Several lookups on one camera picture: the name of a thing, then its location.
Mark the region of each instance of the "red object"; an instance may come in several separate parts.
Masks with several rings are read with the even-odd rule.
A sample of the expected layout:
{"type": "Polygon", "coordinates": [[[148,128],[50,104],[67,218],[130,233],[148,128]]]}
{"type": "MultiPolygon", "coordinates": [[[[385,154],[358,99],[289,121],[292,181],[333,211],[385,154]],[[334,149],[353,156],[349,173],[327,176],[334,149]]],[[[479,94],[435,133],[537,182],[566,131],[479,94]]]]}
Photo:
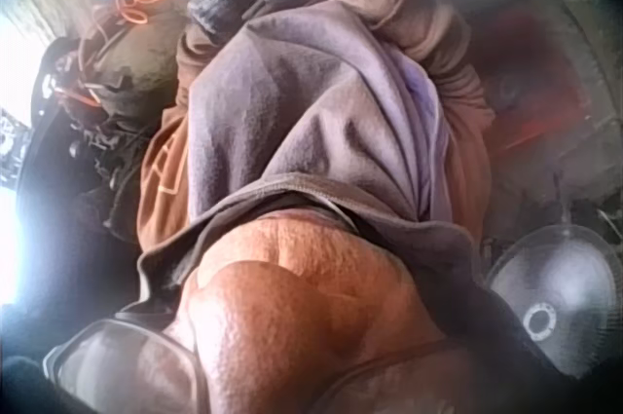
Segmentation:
{"type": "Polygon", "coordinates": [[[494,160],[585,119],[580,81],[534,12],[520,7],[476,29],[473,58],[497,114],[486,135],[494,160]]]}

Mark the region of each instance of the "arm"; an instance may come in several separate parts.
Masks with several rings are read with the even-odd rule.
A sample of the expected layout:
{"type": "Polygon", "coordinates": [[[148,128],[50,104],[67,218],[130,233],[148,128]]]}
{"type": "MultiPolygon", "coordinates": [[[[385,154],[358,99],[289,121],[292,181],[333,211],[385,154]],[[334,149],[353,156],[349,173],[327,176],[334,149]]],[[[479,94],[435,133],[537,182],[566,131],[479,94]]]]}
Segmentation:
{"type": "Polygon", "coordinates": [[[455,222],[476,241],[491,190],[483,131],[493,120],[480,80],[466,61],[469,28],[441,0],[340,0],[380,38],[396,45],[428,73],[451,128],[446,171],[455,222]]]}

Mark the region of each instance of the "skin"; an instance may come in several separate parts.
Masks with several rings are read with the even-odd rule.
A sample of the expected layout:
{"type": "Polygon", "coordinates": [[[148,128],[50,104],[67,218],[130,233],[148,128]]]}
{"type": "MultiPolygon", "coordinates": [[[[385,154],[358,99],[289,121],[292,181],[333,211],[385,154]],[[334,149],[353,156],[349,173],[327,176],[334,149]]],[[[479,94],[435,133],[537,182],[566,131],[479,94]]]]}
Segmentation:
{"type": "Polygon", "coordinates": [[[199,355],[212,413],[301,412],[356,365],[444,337],[398,259],[312,217],[224,236],[168,334],[199,355]]]}

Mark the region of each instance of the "person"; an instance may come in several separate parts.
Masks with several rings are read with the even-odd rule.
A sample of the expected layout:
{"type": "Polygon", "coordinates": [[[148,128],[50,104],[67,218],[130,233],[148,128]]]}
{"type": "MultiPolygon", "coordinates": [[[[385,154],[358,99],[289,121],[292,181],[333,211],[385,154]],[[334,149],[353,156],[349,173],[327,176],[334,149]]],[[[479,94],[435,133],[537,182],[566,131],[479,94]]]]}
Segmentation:
{"type": "Polygon", "coordinates": [[[96,412],[554,412],[478,276],[493,121],[443,0],[198,23],[142,172],[141,296],[46,359],[96,412]]]}

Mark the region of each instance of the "bright light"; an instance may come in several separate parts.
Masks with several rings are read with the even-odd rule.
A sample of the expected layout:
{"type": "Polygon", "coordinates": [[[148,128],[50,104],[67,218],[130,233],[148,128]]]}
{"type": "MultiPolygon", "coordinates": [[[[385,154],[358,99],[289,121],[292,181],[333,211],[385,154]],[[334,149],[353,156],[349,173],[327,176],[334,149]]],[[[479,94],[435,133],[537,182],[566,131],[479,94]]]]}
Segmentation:
{"type": "Polygon", "coordinates": [[[30,97],[47,44],[36,33],[14,26],[0,0],[0,106],[30,127],[30,97]]]}
{"type": "Polygon", "coordinates": [[[0,188],[0,305],[14,304],[18,297],[19,234],[16,193],[0,188]]]}

